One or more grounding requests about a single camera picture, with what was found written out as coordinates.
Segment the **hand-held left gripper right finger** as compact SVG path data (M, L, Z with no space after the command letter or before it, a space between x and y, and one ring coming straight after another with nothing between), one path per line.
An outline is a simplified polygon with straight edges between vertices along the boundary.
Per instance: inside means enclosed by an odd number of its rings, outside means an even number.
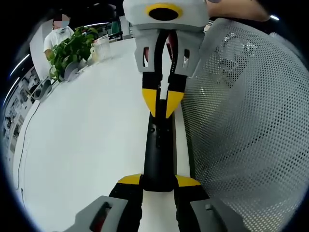
M210 198L195 179L176 175L174 200L181 232L242 232L242 217L221 200Z

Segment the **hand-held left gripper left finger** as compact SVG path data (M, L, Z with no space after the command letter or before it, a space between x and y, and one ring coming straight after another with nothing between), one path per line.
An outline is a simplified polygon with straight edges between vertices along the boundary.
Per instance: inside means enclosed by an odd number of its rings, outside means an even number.
M108 196L100 196L75 216L67 232L136 232L142 216L142 174L128 175Z

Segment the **person's right hand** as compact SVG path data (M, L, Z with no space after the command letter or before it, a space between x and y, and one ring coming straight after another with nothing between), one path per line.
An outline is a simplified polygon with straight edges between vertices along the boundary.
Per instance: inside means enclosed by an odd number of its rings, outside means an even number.
M265 22L270 14L257 0L207 0L209 17L226 17Z

